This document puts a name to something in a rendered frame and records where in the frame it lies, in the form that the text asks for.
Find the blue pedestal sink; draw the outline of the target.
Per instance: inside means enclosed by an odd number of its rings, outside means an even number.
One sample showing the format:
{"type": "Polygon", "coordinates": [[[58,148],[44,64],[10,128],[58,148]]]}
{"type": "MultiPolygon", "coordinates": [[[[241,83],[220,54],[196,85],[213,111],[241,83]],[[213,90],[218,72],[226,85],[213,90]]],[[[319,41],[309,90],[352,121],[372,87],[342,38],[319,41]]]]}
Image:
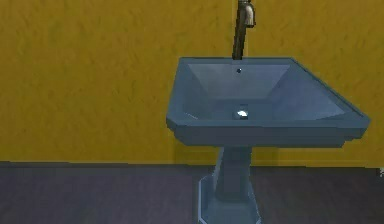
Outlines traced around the blue pedestal sink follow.
{"type": "Polygon", "coordinates": [[[340,148],[369,123],[292,57],[182,57],[166,114],[181,143],[220,150],[198,183],[198,224],[262,224],[250,182],[253,148],[340,148]]]}

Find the dark metal tap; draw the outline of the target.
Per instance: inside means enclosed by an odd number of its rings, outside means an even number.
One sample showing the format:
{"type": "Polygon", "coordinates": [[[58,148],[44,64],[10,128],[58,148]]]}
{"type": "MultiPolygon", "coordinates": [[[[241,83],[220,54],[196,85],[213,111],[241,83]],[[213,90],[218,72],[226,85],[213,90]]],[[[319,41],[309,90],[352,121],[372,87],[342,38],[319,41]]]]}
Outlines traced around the dark metal tap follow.
{"type": "Polygon", "coordinates": [[[243,57],[246,29],[256,25],[255,8],[251,0],[238,0],[232,59],[243,57]]]}

